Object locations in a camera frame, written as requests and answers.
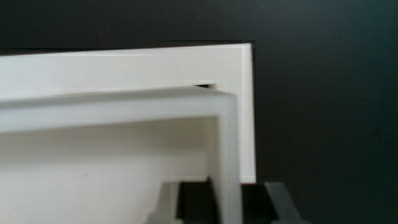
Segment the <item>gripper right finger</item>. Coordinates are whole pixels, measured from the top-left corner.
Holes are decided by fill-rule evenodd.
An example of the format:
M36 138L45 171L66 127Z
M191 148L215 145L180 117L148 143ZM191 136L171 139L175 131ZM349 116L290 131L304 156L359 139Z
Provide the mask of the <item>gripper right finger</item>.
M272 224L310 224L310 221L303 219L287 185L281 182L267 182L265 188L278 215Z

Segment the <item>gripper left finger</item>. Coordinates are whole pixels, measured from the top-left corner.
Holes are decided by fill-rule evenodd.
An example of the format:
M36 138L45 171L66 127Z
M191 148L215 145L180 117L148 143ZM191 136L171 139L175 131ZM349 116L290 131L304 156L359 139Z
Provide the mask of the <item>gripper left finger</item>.
M180 183L168 182L160 189L159 204L153 213L153 224L184 224L184 220L178 217L178 195Z

